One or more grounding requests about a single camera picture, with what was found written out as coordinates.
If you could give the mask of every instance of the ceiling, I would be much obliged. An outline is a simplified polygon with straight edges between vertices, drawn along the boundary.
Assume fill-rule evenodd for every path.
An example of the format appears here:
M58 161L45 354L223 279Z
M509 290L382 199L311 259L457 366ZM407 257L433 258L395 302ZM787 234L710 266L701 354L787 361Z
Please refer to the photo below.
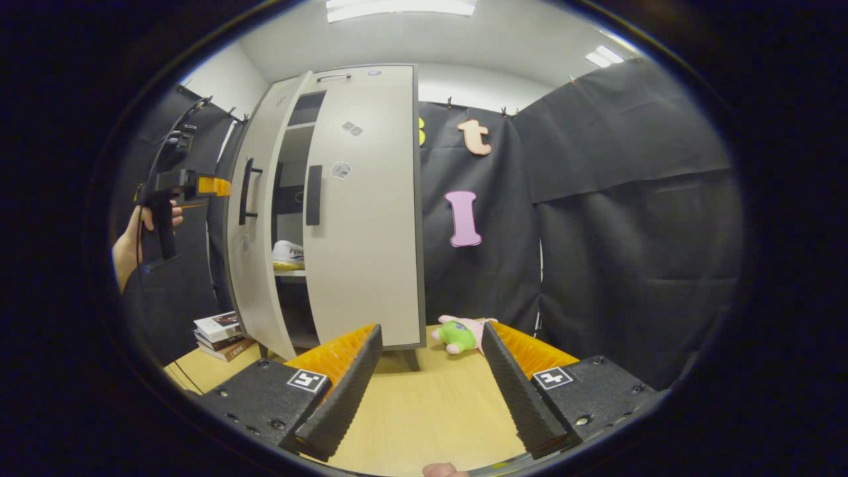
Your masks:
M634 53L585 20L541 0L477 0L471 18L378 14L332 25L325 0L306 0L240 40L268 82L307 70L374 63L442 63L499 71L558 87L596 66L599 45Z

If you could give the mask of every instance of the table surface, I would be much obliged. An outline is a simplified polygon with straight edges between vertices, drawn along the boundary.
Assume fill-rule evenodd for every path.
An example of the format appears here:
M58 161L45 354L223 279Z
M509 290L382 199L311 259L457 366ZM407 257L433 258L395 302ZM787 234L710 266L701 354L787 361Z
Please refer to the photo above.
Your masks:
M416 350L420 372L399 352L383 353L330 465L406 476L421 475L428 463L477 469L525 452L486 358L450 355L430 337L438 326L427 327L427 346ZM231 362L193 350L165 371L184 389L208 392L258 359L258 345Z

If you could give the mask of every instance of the sneaker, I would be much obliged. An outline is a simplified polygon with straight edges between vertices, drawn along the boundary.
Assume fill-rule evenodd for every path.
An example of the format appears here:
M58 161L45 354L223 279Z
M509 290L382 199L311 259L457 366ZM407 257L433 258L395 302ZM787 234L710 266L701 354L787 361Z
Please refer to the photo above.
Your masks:
M288 240L280 240L271 251L275 270L304 270L304 248Z

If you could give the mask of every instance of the cabinet leg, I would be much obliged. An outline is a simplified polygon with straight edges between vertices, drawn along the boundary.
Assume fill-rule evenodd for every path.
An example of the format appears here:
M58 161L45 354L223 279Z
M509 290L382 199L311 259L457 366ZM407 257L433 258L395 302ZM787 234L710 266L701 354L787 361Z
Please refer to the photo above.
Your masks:
M410 365L410 368L413 371L421 371L421 367L418 366L418 356L416 355L415 348L411 350L401 350L400 354L404 355L406 364Z

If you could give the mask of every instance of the pink letter i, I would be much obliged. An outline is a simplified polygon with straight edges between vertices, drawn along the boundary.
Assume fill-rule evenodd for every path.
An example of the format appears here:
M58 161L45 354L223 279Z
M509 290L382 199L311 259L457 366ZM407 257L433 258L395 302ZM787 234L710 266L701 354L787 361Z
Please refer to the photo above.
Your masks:
M454 209L454 236L450 244L454 247L479 245L483 237L474 229L474 210L471 202L477 198L473 192L458 190L448 192L444 197Z

